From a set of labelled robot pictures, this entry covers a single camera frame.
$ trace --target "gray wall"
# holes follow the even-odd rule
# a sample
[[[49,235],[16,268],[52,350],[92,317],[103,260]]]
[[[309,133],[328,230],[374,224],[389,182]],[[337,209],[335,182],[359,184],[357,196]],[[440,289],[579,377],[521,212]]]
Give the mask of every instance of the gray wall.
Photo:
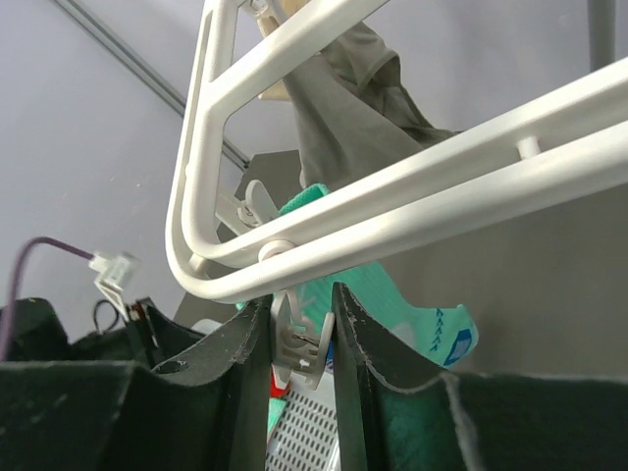
[[[139,257],[129,297],[174,314],[164,226],[181,118],[49,1],[0,1],[0,64],[0,305],[18,248],[48,235]],[[223,167],[235,188],[240,172]],[[50,299],[75,338],[101,297],[94,275],[41,247],[23,295]]]

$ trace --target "white plastic drying rack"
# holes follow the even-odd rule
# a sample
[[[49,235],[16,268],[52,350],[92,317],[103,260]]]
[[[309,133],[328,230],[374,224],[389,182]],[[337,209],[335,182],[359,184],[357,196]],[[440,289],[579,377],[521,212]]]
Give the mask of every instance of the white plastic drying rack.
[[[251,299],[628,183],[624,59],[252,230],[219,195],[225,122],[387,1],[312,0],[232,64],[239,7],[264,8],[250,3],[207,0],[198,36],[166,228],[195,296]],[[220,243],[217,212],[244,234]],[[294,248],[260,262],[277,240]],[[209,280],[208,261],[239,270]]]

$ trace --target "gray shirt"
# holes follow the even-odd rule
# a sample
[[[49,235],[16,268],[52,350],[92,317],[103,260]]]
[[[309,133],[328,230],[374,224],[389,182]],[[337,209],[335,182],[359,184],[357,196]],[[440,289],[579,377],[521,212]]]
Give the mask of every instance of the gray shirt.
[[[303,187],[355,182],[455,134],[435,129],[401,84],[398,55],[363,23],[285,77]]]

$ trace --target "purple cable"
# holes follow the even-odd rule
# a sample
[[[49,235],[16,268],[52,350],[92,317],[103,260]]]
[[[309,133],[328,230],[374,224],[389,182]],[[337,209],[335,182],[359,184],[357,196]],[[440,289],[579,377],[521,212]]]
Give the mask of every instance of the purple cable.
[[[11,345],[11,339],[13,336],[13,325],[16,317],[16,304],[18,301],[18,293],[20,291],[20,285],[22,284],[22,278],[24,277],[24,268],[26,261],[32,250],[40,244],[52,245],[57,248],[61,248],[66,252],[70,252],[78,257],[91,260],[93,254],[85,252],[79,248],[73,247],[65,242],[57,240],[52,237],[36,237],[29,240],[24,247],[18,252],[18,258],[13,266],[13,273],[11,275],[11,284],[9,286],[9,297],[7,298],[7,306],[4,308],[2,317],[0,318],[0,361],[7,359],[9,354],[9,347]]]

